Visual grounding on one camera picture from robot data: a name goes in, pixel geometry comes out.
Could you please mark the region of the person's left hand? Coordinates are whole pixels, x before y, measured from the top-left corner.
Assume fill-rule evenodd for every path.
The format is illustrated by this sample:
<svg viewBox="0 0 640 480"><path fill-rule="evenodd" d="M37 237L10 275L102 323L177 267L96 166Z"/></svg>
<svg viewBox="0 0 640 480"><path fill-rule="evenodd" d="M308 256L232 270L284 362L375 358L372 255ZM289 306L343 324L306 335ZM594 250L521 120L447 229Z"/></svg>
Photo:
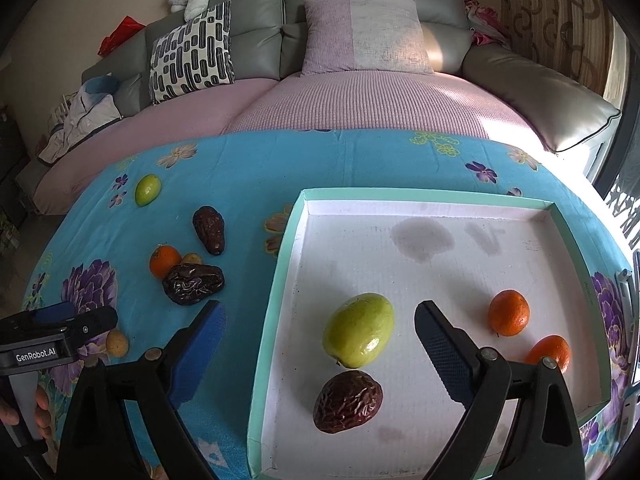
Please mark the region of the person's left hand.
<svg viewBox="0 0 640 480"><path fill-rule="evenodd" d="M38 385L35 392L35 424L38 434L45 439L52 437L51 414L49 412L49 397L44 389ZM3 400L0 400L0 419L4 424L17 426L20 415Z"/></svg>

